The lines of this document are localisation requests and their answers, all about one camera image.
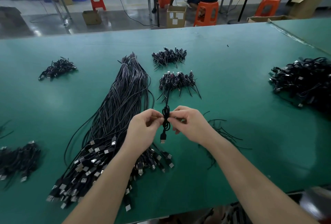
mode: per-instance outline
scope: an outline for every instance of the factory floor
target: factory floor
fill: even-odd
[[[289,7],[285,6],[287,0],[282,3],[276,15],[287,14]],[[223,25],[231,19],[238,19],[244,0],[233,0],[229,15],[225,11],[228,9],[230,0],[224,0],[222,14],[218,13],[217,24]],[[261,0],[248,0],[244,10],[242,21],[247,17],[254,16],[254,13]],[[167,6],[160,9],[160,27],[156,26],[156,14],[152,14],[153,20],[149,20],[147,0],[104,0],[107,11],[101,11],[102,23],[100,25],[86,25],[82,12],[91,10],[90,0],[74,2],[68,9],[72,20],[68,21],[65,27],[56,13],[52,3],[43,0],[0,0],[0,6],[16,7],[23,17],[26,25],[17,26],[7,24],[5,27],[0,24],[0,38],[21,38],[21,37],[42,37],[48,35],[95,33],[117,30],[138,30],[138,29],[163,29],[167,27]],[[185,6],[185,0],[175,0],[174,5]],[[185,27],[193,26],[195,11],[187,9]],[[314,17],[329,17],[331,10],[317,10]]]

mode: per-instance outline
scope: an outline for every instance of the hand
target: hand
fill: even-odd
[[[163,115],[154,109],[135,115],[130,121],[122,148],[130,150],[138,158],[152,144],[156,130],[163,121]]]
[[[189,140],[202,146],[213,137],[218,137],[218,133],[196,109],[178,106],[169,116],[168,121],[175,134],[182,132]]]

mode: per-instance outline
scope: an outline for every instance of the label on box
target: label on box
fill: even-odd
[[[178,19],[183,19],[183,18],[184,18],[184,13],[182,13],[182,12],[177,12],[177,13],[176,13],[176,18],[178,18]]]

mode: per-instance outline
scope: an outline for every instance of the orange plastic stool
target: orange plastic stool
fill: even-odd
[[[199,11],[201,8],[205,9],[204,17],[199,16]],[[212,18],[212,12],[214,9],[215,9],[215,17]],[[213,2],[213,3],[200,2],[198,5],[197,13],[195,15],[195,21],[193,26],[195,27],[196,25],[200,25],[200,26],[216,25],[217,14],[218,14],[218,2]]]
[[[97,8],[102,8],[104,11],[106,11],[106,6],[103,0],[95,1],[91,0],[92,8],[95,11]]]
[[[159,0],[159,5],[161,8],[164,8],[164,6],[168,4],[170,4],[170,0]]]
[[[279,3],[280,0],[262,0],[254,16],[262,16],[262,17],[274,16],[278,9]],[[270,11],[266,13],[262,13],[263,9],[267,5],[271,5]]]

